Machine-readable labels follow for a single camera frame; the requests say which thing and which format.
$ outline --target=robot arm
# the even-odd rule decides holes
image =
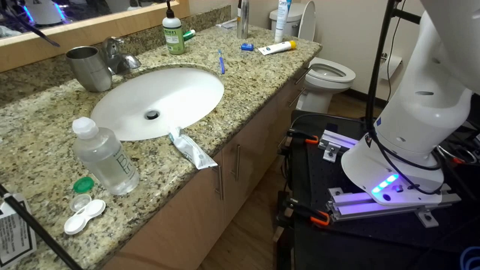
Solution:
[[[422,2],[427,14],[400,89],[373,137],[343,158],[350,180],[392,207],[442,203],[445,176],[433,150],[467,120],[473,90],[480,92],[480,2]]]
[[[422,0],[446,56],[451,75],[480,93],[480,2]]]

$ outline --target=toilet tank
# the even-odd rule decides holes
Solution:
[[[305,5],[302,3],[293,3],[290,6],[290,12],[284,27],[284,36],[299,36],[299,27],[301,27],[304,9],[305,9]],[[277,29],[277,15],[278,15],[278,9],[271,12],[272,30]]]

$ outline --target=blue light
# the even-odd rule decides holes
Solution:
[[[28,6],[23,6],[23,8],[25,8],[25,12],[26,12],[26,14],[28,14],[28,17],[29,17],[31,24],[34,24],[34,17],[32,17],[32,14],[31,14],[29,8],[28,8]]]
[[[389,183],[394,183],[395,180],[398,180],[400,179],[400,174],[392,174],[389,179],[388,179],[388,182]]]
[[[61,6],[58,3],[55,3],[55,5],[56,5],[58,14],[61,15],[62,21],[67,23],[64,9],[61,9]]]
[[[382,182],[379,186],[376,186],[373,189],[373,194],[380,194],[383,189],[386,189],[388,186],[391,186],[394,182],[397,182],[400,179],[400,174],[392,174],[389,176],[385,182]]]

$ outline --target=cup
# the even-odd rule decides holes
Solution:
[[[107,92],[112,89],[112,72],[95,47],[76,47],[67,53],[67,60],[88,92]]]
[[[125,12],[131,8],[131,0],[106,0],[112,14]]]

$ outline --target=sink basin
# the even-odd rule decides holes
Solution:
[[[197,68],[166,68],[133,78],[107,93],[92,119],[121,141],[142,141],[188,128],[221,102],[224,84]]]

